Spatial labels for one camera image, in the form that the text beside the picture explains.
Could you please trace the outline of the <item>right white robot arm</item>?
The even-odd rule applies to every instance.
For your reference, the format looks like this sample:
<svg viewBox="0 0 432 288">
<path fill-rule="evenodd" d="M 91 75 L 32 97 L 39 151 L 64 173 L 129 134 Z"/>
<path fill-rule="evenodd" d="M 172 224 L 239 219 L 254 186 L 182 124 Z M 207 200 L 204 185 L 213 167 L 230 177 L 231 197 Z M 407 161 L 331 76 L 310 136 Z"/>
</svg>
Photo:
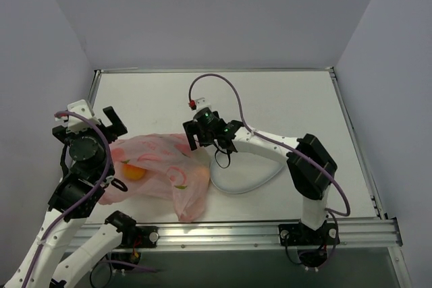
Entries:
<svg viewBox="0 0 432 288">
<path fill-rule="evenodd" d="M 318 230 L 325 222 L 329 186 L 338 166 L 312 134 L 302 138 L 260 132 L 242 121 L 224 121 L 205 107 L 183 123 L 191 150 L 214 146 L 227 156 L 249 153 L 285 163 L 297 192 L 303 197 L 300 222 Z"/>
</svg>

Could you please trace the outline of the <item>pink plastic bag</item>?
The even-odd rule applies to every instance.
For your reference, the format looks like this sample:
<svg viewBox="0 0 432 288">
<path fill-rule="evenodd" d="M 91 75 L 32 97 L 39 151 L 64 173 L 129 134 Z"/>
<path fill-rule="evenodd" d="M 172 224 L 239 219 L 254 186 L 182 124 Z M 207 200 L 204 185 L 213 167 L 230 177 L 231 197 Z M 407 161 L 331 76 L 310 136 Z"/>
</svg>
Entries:
<svg viewBox="0 0 432 288">
<path fill-rule="evenodd" d="M 109 185 L 99 199 L 100 205 L 151 196 L 171 201 L 173 211 L 182 223 L 191 223 L 204 213 L 210 180 L 198 180 L 195 170 L 199 166 L 210 170 L 211 159 L 203 148 L 192 151 L 184 134 L 135 136 L 115 141 L 110 150 L 114 178 L 127 190 Z M 138 181 L 130 181 L 122 173 L 123 164 L 143 168 L 146 175 Z"/>
</svg>

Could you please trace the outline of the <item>orange fake peach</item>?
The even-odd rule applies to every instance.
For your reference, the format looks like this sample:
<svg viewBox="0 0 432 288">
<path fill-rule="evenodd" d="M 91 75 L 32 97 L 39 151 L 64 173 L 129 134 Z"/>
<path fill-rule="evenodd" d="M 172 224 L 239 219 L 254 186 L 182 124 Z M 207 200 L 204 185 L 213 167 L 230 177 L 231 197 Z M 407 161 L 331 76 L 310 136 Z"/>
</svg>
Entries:
<svg viewBox="0 0 432 288">
<path fill-rule="evenodd" d="M 130 181 L 138 181 L 146 175 L 146 170 L 134 165 L 123 164 L 122 173 L 126 179 Z"/>
</svg>

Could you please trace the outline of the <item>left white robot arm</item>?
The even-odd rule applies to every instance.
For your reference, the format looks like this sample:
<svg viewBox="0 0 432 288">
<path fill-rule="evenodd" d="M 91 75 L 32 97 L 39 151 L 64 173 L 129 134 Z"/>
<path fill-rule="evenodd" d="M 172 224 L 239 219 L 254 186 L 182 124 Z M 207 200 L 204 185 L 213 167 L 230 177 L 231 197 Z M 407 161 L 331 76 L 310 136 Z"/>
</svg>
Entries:
<svg viewBox="0 0 432 288">
<path fill-rule="evenodd" d="M 126 188 L 114 177 L 109 145 L 126 134 L 127 128 L 113 107 L 105 107 L 103 113 L 111 122 L 108 126 L 95 117 L 85 100 L 55 114 L 65 121 L 52 130 L 63 145 L 62 177 L 38 234 L 6 287 L 73 287 L 111 250 L 138 237 L 136 221 L 115 211 L 86 243 L 64 256 L 105 189 L 111 184 Z"/>
</svg>

